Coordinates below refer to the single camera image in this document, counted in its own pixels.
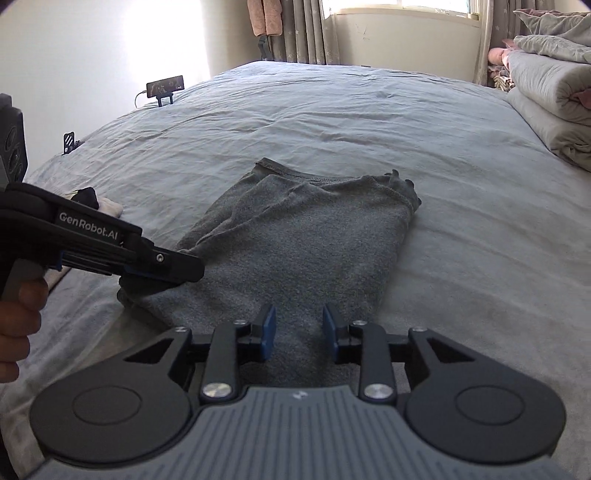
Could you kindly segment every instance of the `finger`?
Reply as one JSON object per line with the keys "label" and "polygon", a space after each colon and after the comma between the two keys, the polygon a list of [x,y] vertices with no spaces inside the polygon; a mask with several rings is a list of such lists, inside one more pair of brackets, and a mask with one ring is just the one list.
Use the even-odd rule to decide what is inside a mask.
{"label": "finger", "polygon": [[38,280],[26,281],[21,285],[18,293],[18,301],[29,310],[42,310],[47,303],[49,287],[43,278]]}
{"label": "finger", "polygon": [[30,352],[31,344],[27,337],[12,338],[0,335],[0,362],[24,360]]}
{"label": "finger", "polygon": [[20,303],[0,301],[0,335],[25,337],[41,328],[41,313],[26,309]]}
{"label": "finger", "polygon": [[0,362],[0,383],[14,382],[19,374],[18,365],[14,362]]}

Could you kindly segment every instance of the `hanging towel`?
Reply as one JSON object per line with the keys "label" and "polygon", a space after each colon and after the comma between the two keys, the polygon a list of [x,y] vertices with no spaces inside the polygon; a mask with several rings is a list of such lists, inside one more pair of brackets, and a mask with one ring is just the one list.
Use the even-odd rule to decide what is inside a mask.
{"label": "hanging towel", "polygon": [[280,0],[247,0],[247,2],[252,31],[257,37],[283,33]]}

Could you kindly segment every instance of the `white wall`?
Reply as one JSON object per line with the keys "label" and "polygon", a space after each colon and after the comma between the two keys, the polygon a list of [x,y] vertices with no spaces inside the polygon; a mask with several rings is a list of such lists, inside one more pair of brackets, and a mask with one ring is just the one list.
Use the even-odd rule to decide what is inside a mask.
{"label": "white wall", "polygon": [[555,9],[559,12],[588,12],[589,8],[580,0],[554,0]]}
{"label": "white wall", "polygon": [[23,111],[29,171],[64,133],[132,110],[147,82],[182,74],[190,86],[259,59],[244,0],[16,0],[0,46],[0,92]]}
{"label": "white wall", "polygon": [[480,23],[467,18],[393,8],[336,14],[341,62],[472,81]]}

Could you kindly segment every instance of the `screw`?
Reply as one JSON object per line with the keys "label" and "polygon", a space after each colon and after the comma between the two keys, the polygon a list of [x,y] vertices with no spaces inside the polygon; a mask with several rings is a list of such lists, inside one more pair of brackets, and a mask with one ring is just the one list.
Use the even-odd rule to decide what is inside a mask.
{"label": "screw", "polygon": [[232,387],[227,383],[208,383],[203,387],[203,395],[209,398],[224,398],[232,393]]}
{"label": "screw", "polygon": [[372,383],[365,387],[363,393],[365,393],[366,397],[372,398],[373,400],[383,400],[390,397],[394,393],[394,390],[392,387],[383,383]]}

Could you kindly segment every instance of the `cable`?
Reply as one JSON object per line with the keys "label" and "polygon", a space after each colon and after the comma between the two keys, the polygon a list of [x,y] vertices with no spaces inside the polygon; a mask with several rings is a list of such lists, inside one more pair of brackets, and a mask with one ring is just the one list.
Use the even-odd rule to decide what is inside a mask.
{"label": "cable", "polygon": [[135,100],[134,100],[134,105],[137,108],[138,107],[138,97],[142,94],[142,93],[148,93],[147,90],[144,90],[143,92],[139,92],[136,96],[135,96]]}

